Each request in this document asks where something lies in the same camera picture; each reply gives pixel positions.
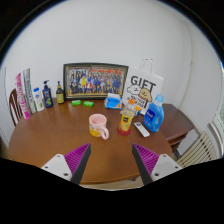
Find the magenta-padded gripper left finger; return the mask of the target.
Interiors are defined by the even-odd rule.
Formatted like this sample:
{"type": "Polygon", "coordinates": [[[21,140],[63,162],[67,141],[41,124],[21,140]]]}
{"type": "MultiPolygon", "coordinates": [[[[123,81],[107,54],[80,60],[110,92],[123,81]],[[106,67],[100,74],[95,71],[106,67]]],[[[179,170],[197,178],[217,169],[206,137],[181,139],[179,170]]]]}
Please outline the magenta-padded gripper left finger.
{"type": "Polygon", "coordinates": [[[90,154],[91,145],[87,143],[70,151],[66,155],[56,154],[42,166],[42,169],[79,185],[90,154]]]}

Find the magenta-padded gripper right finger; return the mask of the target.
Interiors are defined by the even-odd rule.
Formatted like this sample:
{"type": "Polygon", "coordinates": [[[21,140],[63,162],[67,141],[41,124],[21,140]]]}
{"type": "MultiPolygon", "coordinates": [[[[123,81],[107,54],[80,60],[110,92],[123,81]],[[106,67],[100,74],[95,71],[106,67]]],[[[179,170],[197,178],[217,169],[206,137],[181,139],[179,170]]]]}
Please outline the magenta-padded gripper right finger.
{"type": "Polygon", "coordinates": [[[158,155],[136,143],[132,145],[132,154],[144,185],[148,185],[182,169],[167,154],[158,155]]]}

